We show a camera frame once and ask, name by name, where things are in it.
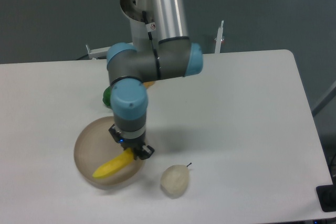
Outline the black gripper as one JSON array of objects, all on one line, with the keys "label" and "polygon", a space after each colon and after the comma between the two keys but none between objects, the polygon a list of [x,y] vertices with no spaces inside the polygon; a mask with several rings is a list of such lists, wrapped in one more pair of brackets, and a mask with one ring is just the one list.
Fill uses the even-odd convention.
[{"label": "black gripper", "polygon": [[154,153],[154,148],[145,144],[145,130],[124,132],[113,124],[108,131],[116,143],[133,150],[135,160],[146,160]]}]

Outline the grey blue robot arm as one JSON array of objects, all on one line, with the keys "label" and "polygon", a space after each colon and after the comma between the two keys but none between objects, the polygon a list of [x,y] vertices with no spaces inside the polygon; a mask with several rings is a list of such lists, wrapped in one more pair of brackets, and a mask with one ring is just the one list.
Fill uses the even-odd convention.
[{"label": "grey blue robot arm", "polygon": [[198,74],[203,68],[200,46],[188,36],[183,0],[120,0],[123,12],[144,25],[146,40],[117,43],[107,51],[114,124],[109,132],[134,159],[148,159],[146,145],[148,95],[145,83]]}]

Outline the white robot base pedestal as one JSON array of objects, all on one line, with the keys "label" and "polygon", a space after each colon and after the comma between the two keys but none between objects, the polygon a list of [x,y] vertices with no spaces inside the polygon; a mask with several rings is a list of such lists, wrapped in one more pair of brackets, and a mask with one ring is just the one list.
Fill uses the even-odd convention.
[{"label": "white robot base pedestal", "polygon": [[121,10],[128,18],[132,43],[138,51],[147,51],[158,43],[152,0],[120,0]]}]

